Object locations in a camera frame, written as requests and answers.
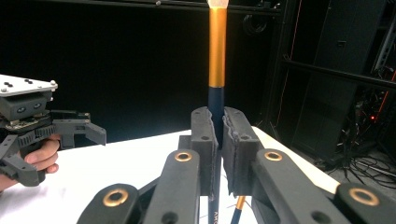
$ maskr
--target black rod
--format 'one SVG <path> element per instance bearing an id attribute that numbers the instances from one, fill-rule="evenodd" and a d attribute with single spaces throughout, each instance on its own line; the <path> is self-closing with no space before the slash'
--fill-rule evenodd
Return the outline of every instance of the black rod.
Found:
<path id="1" fill-rule="evenodd" d="M 58 2 L 58 3 L 74 3 L 97 6 L 113 6 L 113 7 L 153 7 L 163 9 L 181 9 L 208 11 L 207 3 L 195 3 L 185 1 L 172 0 L 134 0 L 134 1 L 117 1 L 117 0 L 33 0 L 37 2 Z M 244 7 L 244 6 L 228 6 L 229 13 L 261 15 L 261 16 L 280 16 L 280 9 L 262 8 L 262 7 Z"/>
<path id="2" fill-rule="evenodd" d="M 354 83 L 368 85 L 379 89 L 385 89 L 387 91 L 396 90 L 396 82 L 393 81 L 388 81 L 375 77 L 367 77 L 363 75 L 356 75 L 356 74 L 342 72 L 329 68 L 317 67 L 306 63 L 297 63 L 292 60 L 284 60 L 282 61 L 282 63 L 288 68 L 309 72 L 313 75 L 328 75 L 333 77 L 339 77 L 341 79 L 351 81 Z"/>

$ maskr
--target black background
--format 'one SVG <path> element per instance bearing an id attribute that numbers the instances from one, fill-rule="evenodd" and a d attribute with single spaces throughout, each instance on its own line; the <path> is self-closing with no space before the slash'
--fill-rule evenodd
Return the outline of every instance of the black background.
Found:
<path id="1" fill-rule="evenodd" d="M 90 112 L 108 142 L 187 130 L 207 105 L 207 11 L 2 1 L 0 13 L 0 73 L 56 80 L 49 109 Z M 272 23 L 250 36 L 244 17 L 228 15 L 225 104 L 254 124 Z"/>

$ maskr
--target white tip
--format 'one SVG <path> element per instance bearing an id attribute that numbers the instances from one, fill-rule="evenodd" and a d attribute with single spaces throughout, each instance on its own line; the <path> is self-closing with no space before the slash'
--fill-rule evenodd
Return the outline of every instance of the white tip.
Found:
<path id="1" fill-rule="evenodd" d="M 209 7 L 222 7 L 227 8 L 228 0 L 207 0 Z"/>

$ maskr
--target mounting plate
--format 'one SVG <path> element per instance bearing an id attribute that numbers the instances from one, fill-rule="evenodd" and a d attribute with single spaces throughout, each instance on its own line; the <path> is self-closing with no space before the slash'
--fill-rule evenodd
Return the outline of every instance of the mounting plate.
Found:
<path id="1" fill-rule="evenodd" d="M 45 82 L 24 77 L 11 77 L 0 74 L 0 97 L 21 95 L 38 91 L 55 91 L 55 81 Z"/>

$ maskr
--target white surface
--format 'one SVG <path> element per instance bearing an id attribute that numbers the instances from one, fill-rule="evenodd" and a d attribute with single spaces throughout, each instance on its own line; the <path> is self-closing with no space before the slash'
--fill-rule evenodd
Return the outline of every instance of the white surface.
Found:
<path id="1" fill-rule="evenodd" d="M 266 148 L 279 149 L 296 161 L 313 182 L 330 192 L 338 183 L 315 166 L 279 144 L 266 133 L 253 128 Z M 181 134 L 169 133 L 106 147 L 82 147 L 60 152 L 60 170 L 35 188 L 22 185 L 7 189 L 0 198 L 0 223 L 76 223 L 80 214 L 101 189 L 116 183 L 137 189 L 158 177 L 167 155 L 177 149 Z M 228 195 L 227 179 L 221 178 L 219 223 L 230 223 L 236 199 Z M 200 224 L 207 223 L 207 198 L 201 197 Z M 257 223 L 245 205 L 241 224 Z"/>
<path id="2" fill-rule="evenodd" d="M 25 82 L 25 79 L 32 81 L 32 84 Z M 12 87 L 6 85 L 6 82 L 12 84 Z M 57 88 L 58 84 L 56 84 L 55 81 L 53 81 L 51 84 L 51 82 L 39 81 L 24 77 L 11 77 L 0 74 L 0 96 L 2 97 L 37 91 L 55 91 Z"/>

